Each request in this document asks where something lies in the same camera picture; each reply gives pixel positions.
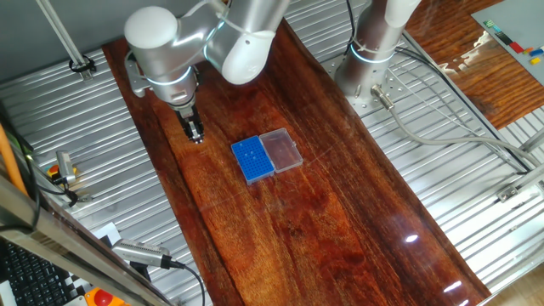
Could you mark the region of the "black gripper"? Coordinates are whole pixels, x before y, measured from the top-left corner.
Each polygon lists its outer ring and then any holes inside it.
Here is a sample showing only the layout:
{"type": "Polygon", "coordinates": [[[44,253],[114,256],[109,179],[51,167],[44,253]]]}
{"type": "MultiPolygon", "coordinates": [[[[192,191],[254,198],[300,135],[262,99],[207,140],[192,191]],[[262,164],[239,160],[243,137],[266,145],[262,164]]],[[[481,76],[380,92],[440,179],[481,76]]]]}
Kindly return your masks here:
{"type": "Polygon", "coordinates": [[[203,125],[196,109],[196,102],[189,101],[183,105],[170,105],[175,111],[188,140],[200,144],[204,139],[203,125]]]}

